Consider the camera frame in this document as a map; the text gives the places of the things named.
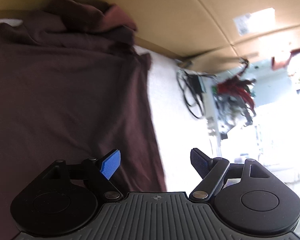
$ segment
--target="silver screw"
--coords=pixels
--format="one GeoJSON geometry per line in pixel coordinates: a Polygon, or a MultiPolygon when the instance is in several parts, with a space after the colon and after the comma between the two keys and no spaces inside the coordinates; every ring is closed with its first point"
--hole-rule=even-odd
{"type": "Polygon", "coordinates": [[[105,193],[105,197],[107,199],[116,199],[116,198],[120,197],[120,193],[116,192],[116,191],[108,191],[105,193]]]}
{"type": "Polygon", "coordinates": [[[198,198],[198,199],[205,199],[209,196],[208,193],[205,191],[195,191],[192,193],[193,197],[198,198]]]}

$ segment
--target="cardboard box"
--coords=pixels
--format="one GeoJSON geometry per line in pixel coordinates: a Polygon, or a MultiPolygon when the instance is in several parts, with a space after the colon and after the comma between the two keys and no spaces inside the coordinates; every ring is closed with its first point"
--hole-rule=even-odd
{"type": "MultiPolygon", "coordinates": [[[[22,18],[49,0],[0,0],[0,18],[22,18]]],[[[192,69],[217,73],[300,48],[300,0],[104,0],[138,25],[137,44],[192,69]]]]}

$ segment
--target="blue gripper pad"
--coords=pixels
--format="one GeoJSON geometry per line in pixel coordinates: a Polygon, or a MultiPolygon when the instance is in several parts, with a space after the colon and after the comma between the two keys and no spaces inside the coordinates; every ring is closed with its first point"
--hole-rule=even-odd
{"type": "Polygon", "coordinates": [[[193,148],[190,152],[190,161],[202,179],[207,176],[210,171],[209,162],[212,162],[211,158],[205,155],[198,148],[193,148]]]}
{"type": "Polygon", "coordinates": [[[120,166],[121,154],[119,150],[107,154],[101,162],[101,173],[110,179],[117,168],[120,166]]]}

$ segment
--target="sticker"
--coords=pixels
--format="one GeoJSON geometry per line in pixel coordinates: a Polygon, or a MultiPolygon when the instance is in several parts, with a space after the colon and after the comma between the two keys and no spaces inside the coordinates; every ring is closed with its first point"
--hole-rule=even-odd
{"type": "Polygon", "coordinates": [[[274,9],[268,8],[247,13],[233,19],[240,36],[248,33],[270,31],[275,26],[274,9]]]}

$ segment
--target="dark brown fabric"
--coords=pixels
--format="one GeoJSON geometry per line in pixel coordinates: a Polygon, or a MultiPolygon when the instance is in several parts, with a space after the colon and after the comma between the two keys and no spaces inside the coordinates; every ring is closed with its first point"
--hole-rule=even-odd
{"type": "Polygon", "coordinates": [[[147,98],[151,59],[134,51],[134,30],[116,5],[102,12],[72,0],[19,27],[0,24],[0,240],[18,233],[13,198],[56,159],[117,148],[112,182],[122,192],[166,190],[147,98]]]}

